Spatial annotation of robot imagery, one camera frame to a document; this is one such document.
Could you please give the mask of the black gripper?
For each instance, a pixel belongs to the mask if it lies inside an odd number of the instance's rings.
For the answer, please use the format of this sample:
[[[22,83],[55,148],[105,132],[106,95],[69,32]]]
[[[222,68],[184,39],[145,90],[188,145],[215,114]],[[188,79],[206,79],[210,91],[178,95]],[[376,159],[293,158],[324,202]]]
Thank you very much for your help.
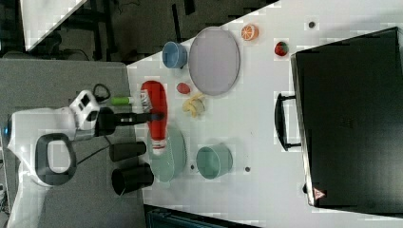
[[[102,107],[95,124],[95,136],[111,135],[118,126],[161,121],[163,118],[163,113],[141,113],[139,115],[136,113],[115,113],[109,107]]]

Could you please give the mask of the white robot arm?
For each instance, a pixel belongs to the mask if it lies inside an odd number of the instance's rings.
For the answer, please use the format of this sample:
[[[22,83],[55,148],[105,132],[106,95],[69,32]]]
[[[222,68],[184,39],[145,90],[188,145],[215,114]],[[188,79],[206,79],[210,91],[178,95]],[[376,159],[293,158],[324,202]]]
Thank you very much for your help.
[[[48,191],[75,175],[74,142],[111,135],[118,126],[155,123],[163,116],[161,112],[115,113],[108,107],[87,114],[68,107],[13,113],[3,139],[20,164],[17,193],[6,228],[39,228]]]

